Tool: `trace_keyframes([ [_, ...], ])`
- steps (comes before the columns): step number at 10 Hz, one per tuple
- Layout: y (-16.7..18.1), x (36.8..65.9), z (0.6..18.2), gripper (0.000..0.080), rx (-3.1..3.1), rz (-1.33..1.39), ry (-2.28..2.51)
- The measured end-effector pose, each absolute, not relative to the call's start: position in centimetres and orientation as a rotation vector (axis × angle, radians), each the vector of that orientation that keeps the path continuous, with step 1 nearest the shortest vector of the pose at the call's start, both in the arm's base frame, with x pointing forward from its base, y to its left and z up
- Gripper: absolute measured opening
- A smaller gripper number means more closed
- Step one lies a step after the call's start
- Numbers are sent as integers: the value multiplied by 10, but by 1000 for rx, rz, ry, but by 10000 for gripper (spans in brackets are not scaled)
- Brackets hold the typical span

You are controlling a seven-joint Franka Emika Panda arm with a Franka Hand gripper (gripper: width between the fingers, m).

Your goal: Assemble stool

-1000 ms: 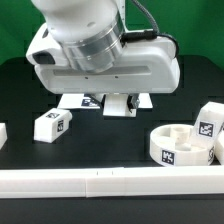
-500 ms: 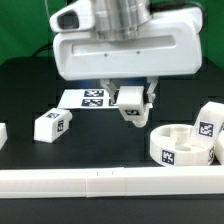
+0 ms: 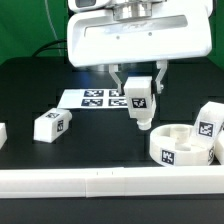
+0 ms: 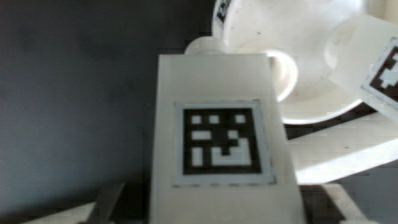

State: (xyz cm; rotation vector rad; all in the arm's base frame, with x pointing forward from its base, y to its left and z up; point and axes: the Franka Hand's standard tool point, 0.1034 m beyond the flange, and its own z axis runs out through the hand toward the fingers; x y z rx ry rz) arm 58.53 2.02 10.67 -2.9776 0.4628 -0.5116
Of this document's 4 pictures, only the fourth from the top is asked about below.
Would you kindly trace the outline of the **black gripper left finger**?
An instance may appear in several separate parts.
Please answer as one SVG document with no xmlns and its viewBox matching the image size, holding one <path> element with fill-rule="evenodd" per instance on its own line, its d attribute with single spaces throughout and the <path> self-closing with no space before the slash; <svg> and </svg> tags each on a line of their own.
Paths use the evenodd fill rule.
<svg viewBox="0 0 398 224">
<path fill-rule="evenodd" d="M 142 183 L 105 185 L 85 224 L 147 224 L 147 186 Z"/>
</svg>

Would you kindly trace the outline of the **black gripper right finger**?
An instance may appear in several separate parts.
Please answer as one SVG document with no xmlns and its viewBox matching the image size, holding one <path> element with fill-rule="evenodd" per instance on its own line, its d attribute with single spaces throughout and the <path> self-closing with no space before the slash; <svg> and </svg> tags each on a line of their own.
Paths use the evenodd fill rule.
<svg viewBox="0 0 398 224">
<path fill-rule="evenodd" d="M 302 185 L 307 224 L 361 224 L 364 214 L 339 184 Z"/>
</svg>

